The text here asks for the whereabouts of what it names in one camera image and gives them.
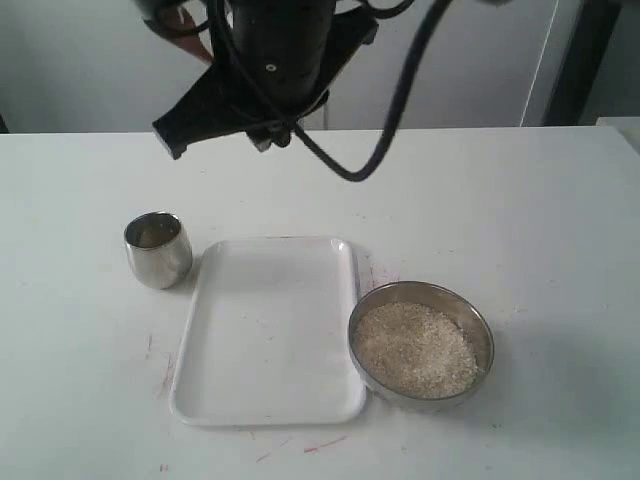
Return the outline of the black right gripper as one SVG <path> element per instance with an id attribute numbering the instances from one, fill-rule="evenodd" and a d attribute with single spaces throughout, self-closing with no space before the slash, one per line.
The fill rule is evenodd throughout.
<path id="1" fill-rule="evenodd" d="M 143 22 L 167 40 L 210 34 L 213 63 L 184 96 L 152 122 L 173 160 L 188 146 L 244 133 L 259 150 L 285 147 L 291 129 L 251 90 L 249 74 L 275 106 L 299 121 L 328 99 L 329 87 L 378 24 L 363 7 L 339 13 L 333 1 L 225 1 L 204 4 L 190 30 L 166 27 L 159 13 L 179 1 L 137 2 Z"/>

